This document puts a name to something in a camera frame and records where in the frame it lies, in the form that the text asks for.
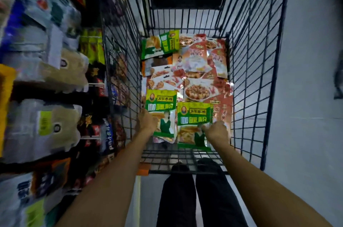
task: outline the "black pants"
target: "black pants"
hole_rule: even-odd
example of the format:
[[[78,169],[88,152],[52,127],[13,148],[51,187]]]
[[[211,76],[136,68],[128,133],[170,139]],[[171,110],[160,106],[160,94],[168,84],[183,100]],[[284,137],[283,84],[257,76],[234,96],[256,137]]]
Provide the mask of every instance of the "black pants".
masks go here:
[[[157,227],[196,227],[196,191],[198,191],[204,227],[247,227],[242,209],[220,166],[210,158],[198,163],[202,172],[197,174],[194,185],[191,174],[171,174],[164,182]],[[175,165],[188,171],[186,165]]]

